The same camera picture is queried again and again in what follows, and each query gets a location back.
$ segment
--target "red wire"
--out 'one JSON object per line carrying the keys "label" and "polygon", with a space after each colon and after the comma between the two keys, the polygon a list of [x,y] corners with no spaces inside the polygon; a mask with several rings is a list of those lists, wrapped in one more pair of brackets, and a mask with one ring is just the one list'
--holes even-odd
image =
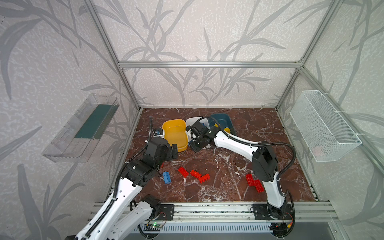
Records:
{"label": "red wire", "polygon": [[167,222],[167,215],[166,215],[166,213],[165,212],[160,212],[160,214],[164,214],[165,215],[165,217],[166,217],[166,221],[164,222],[164,224],[163,224],[163,227],[164,227],[164,225],[166,224],[166,222]]}
{"label": "red wire", "polygon": [[291,216],[291,219],[292,219],[292,222],[293,223],[293,216],[291,214],[289,214],[288,212],[285,212],[286,214],[288,214],[289,216]]}

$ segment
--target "blue lego brick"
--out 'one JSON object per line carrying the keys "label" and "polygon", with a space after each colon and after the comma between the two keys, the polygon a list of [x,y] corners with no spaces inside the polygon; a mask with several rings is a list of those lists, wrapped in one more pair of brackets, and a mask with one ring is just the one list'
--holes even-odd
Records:
{"label": "blue lego brick", "polygon": [[166,184],[169,184],[171,182],[169,172],[163,172],[163,178]]}

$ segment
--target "dark blue plastic bin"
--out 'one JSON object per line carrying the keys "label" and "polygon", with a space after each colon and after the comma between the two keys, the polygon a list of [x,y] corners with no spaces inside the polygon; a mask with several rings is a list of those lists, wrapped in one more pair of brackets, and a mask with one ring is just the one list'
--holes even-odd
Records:
{"label": "dark blue plastic bin", "polygon": [[[229,130],[231,131],[231,134],[236,136],[236,131],[235,131],[234,127],[233,127],[231,118],[228,116],[228,114],[225,114],[225,113],[215,113],[215,114],[212,114],[211,117],[216,119],[223,129],[228,127]],[[214,125],[215,125],[215,121],[212,120],[212,119],[209,119],[209,126],[214,126]]]}

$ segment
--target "lego brick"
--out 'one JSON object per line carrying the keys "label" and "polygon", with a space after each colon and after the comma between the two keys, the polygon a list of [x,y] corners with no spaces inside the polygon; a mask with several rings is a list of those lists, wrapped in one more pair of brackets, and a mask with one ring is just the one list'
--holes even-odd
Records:
{"label": "lego brick", "polygon": [[255,185],[255,181],[253,180],[252,174],[247,174],[245,175],[245,177],[247,178],[247,182],[250,187]]}
{"label": "lego brick", "polygon": [[199,178],[199,181],[200,183],[203,183],[205,181],[207,181],[209,179],[209,174],[206,174],[204,176],[202,176],[201,178]]}
{"label": "lego brick", "polygon": [[187,170],[185,170],[183,167],[180,167],[179,168],[179,172],[181,173],[181,175],[183,175],[184,177],[187,177],[189,175],[189,173],[187,172]]}
{"label": "lego brick", "polygon": [[166,184],[171,183],[170,176],[169,176],[169,172],[163,172],[163,177],[164,177],[164,182],[165,182]]}
{"label": "lego brick", "polygon": [[198,173],[198,172],[196,172],[195,170],[192,170],[192,171],[191,171],[191,175],[194,176],[194,177],[196,177],[196,178],[200,178],[200,177],[201,177],[201,173]]}
{"label": "lego brick", "polygon": [[260,180],[258,180],[258,179],[255,180],[255,187],[256,187],[257,192],[263,192],[264,191],[263,185],[260,182]]}

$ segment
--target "yellow plastic bin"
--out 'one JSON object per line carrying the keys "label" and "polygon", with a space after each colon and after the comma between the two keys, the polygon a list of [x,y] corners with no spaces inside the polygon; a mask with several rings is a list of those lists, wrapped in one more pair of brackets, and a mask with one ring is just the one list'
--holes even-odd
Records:
{"label": "yellow plastic bin", "polygon": [[182,119],[169,120],[163,123],[164,138],[172,146],[177,144],[177,151],[185,151],[188,147],[188,137],[185,133],[185,121]]}

